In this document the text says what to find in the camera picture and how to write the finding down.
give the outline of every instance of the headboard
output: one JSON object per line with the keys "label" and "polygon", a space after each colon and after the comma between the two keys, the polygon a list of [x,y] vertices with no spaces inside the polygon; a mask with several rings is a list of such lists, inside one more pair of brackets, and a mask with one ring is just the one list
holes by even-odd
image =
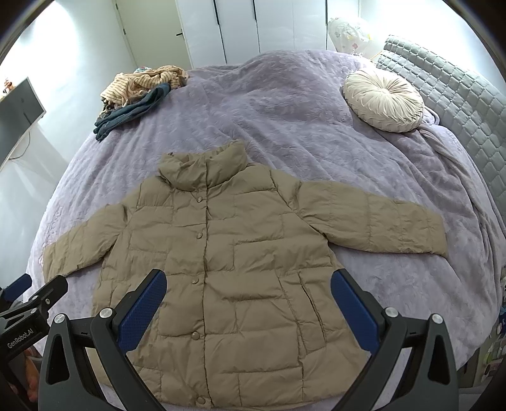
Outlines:
{"label": "headboard", "polygon": [[479,74],[400,37],[387,38],[376,66],[418,89],[475,162],[506,222],[506,98]]}

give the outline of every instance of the television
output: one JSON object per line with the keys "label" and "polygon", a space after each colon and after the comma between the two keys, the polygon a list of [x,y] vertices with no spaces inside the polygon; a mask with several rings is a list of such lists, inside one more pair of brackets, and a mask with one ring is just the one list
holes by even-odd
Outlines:
{"label": "television", "polygon": [[45,113],[28,78],[0,100],[0,164],[5,163],[21,137]]}

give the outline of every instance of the quilted coat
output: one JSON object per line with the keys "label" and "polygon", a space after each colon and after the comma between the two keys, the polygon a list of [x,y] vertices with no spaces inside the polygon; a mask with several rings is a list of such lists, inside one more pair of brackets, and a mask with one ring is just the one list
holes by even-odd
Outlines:
{"label": "quilted coat", "polygon": [[46,247],[44,275],[105,257],[97,313],[163,270],[166,297],[129,353],[155,396],[289,408],[342,394],[366,362],[330,292],[342,265],[328,241],[379,253],[447,250],[432,211],[335,181],[301,182],[248,163],[233,141],[165,154],[158,176]]}

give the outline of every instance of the fleece blanket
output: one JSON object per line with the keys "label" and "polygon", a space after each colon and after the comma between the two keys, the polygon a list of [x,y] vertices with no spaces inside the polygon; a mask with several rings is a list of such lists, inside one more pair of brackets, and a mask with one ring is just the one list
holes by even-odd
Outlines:
{"label": "fleece blanket", "polygon": [[[187,86],[171,91],[152,112],[113,130],[101,143],[90,135],[40,223],[28,262],[33,287],[27,295],[43,284],[43,248],[156,173],[163,153],[209,150],[240,139],[251,161],[303,180],[337,180],[414,201],[442,215],[447,259],[334,251],[384,307],[424,319],[440,313],[457,366],[463,365],[497,318],[504,224],[473,162],[456,137],[437,125],[436,115],[426,111],[423,124],[405,134],[380,132],[354,115],[342,86],[348,73],[368,64],[336,52],[281,51],[240,66],[192,70]],[[58,312],[70,318],[91,315],[99,270],[95,265],[68,277],[69,292],[50,321]],[[392,395],[405,361],[403,353],[377,406]],[[331,409],[336,401],[305,410]]]}

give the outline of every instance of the cream pleated pillow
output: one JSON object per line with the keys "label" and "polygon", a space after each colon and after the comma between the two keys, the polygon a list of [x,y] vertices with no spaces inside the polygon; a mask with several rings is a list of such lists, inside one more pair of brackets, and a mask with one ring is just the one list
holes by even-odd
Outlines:
{"label": "cream pleated pillow", "polygon": [[421,123],[424,101],[398,74],[379,68],[360,68],[348,74],[343,92],[357,116],[377,129],[403,133]]}

